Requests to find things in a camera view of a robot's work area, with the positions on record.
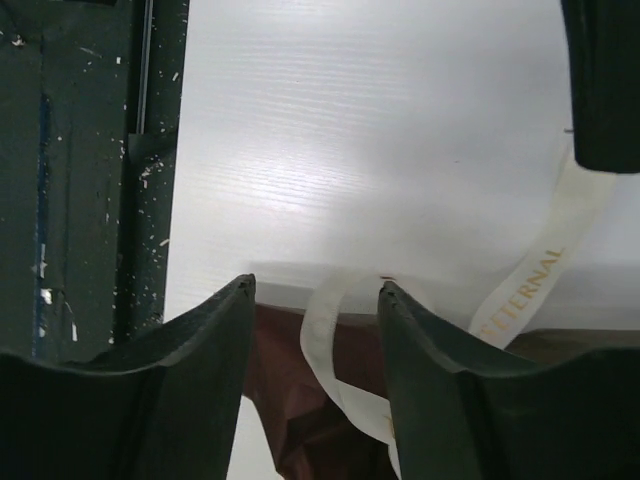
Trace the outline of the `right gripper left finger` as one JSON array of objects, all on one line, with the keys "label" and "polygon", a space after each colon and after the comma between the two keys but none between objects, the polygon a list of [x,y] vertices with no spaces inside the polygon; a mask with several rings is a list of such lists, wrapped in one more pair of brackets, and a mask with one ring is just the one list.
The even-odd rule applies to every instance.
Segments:
[{"label": "right gripper left finger", "polygon": [[87,363],[1,356],[5,479],[222,479],[253,322],[245,274]]}]

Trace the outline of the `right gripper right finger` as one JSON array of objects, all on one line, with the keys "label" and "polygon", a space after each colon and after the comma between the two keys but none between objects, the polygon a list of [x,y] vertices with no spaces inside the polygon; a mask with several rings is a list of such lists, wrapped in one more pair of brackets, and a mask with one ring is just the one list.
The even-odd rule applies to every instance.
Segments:
[{"label": "right gripper right finger", "polygon": [[635,479],[639,352],[546,366],[380,291],[387,392],[406,479]]}]

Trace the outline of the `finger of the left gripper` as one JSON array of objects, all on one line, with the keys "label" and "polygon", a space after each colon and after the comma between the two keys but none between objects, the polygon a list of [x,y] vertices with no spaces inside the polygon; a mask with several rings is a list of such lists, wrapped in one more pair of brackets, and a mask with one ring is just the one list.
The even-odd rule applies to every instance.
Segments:
[{"label": "finger of the left gripper", "polygon": [[639,1],[561,3],[573,136],[582,167],[639,172]]}]

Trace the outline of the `red wrapping paper sheet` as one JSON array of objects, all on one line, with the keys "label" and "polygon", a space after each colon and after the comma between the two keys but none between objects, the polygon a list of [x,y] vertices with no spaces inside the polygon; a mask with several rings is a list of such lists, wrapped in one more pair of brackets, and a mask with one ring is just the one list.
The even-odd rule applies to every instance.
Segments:
[{"label": "red wrapping paper sheet", "polygon": [[[260,416],[276,471],[287,479],[406,479],[386,444],[357,429],[329,398],[300,347],[303,316],[260,305],[244,393]],[[546,366],[605,348],[635,348],[622,330],[535,330],[504,351]],[[378,317],[346,315],[334,345],[337,376],[389,401]]]}]

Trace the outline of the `cream ribbon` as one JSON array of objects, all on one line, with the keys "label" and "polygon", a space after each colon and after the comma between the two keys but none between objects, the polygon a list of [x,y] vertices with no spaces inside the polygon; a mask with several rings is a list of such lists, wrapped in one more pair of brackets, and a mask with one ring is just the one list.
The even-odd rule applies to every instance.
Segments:
[{"label": "cream ribbon", "polygon": [[[603,210],[615,182],[611,173],[579,166],[574,150],[566,150],[544,228],[513,272],[477,309],[468,328],[471,335],[504,349],[525,330]],[[342,299],[358,284],[383,278],[376,271],[351,269],[328,277],[308,302],[300,346],[325,393],[357,429],[387,445],[393,470],[399,473],[389,401],[339,380],[333,361]]]}]

